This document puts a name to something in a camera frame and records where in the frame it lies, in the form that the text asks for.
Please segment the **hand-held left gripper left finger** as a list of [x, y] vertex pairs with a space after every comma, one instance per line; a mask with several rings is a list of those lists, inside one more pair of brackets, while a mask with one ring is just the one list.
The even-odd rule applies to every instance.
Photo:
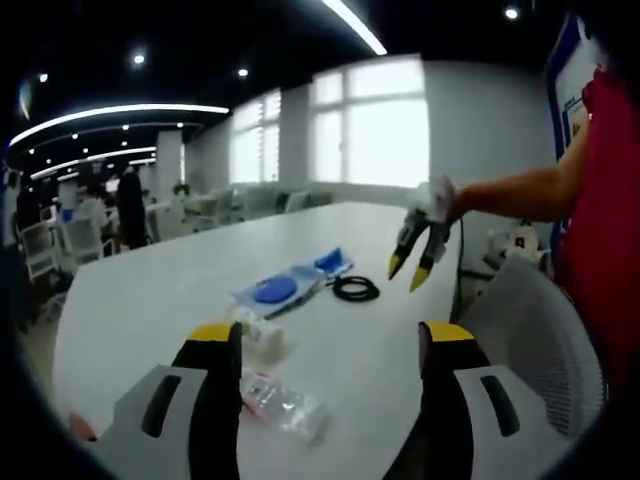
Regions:
[[242, 328], [204, 325], [114, 406], [97, 440], [117, 479], [236, 479]]

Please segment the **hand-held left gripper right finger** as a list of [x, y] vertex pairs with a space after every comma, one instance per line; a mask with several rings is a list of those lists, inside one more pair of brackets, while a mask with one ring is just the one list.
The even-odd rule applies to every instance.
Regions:
[[459, 325], [422, 322], [420, 412], [389, 479], [543, 479], [571, 448], [543, 399]]

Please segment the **person's left hand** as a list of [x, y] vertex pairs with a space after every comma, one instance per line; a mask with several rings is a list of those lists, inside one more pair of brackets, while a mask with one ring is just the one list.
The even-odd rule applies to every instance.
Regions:
[[70, 432], [81, 441], [95, 442], [97, 440], [97, 435], [91, 425], [76, 412], [69, 412], [68, 427]]

